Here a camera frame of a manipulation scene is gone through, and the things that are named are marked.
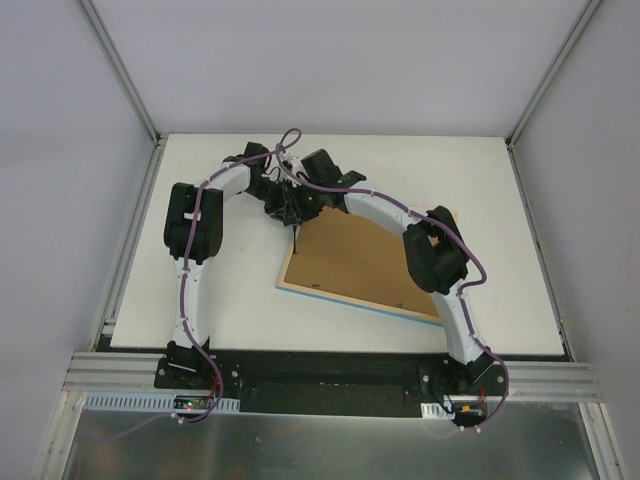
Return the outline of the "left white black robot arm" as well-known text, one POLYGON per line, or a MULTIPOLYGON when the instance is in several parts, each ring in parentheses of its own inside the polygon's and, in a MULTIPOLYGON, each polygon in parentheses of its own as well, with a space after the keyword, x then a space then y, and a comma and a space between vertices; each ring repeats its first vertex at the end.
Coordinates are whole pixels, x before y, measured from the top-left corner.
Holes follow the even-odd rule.
POLYGON ((176 322, 154 386, 161 389, 224 387, 224 379, 208 353, 209 327, 204 319, 208 295, 205 277, 223 241, 224 205, 241 193, 262 201, 265 213, 285 226, 302 223, 300 202, 291 182, 273 177, 275 153, 249 142, 243 153, 198 184, 175 183, 170 192, 163 242, 177 277, 176 322))

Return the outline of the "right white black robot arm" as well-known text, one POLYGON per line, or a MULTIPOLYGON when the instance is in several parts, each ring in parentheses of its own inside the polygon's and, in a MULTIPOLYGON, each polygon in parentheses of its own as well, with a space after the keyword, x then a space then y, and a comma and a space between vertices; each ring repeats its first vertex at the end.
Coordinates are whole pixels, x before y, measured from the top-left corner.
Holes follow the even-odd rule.
POLYGON ((305 172, 300 175, 287 168, 281 155, 277 161, 302 188, 303 199, 369 220, 402 240, 410 278, 431 296, 443 325, 454 363, 452 387, 466 395, 481 388, 495 355, 476 326, 467 289, 485 283, 487 275, 461 238, 453 214, 443 206, 416 211, 358 172, 341 175, 324 150, 302 160, 305 172))

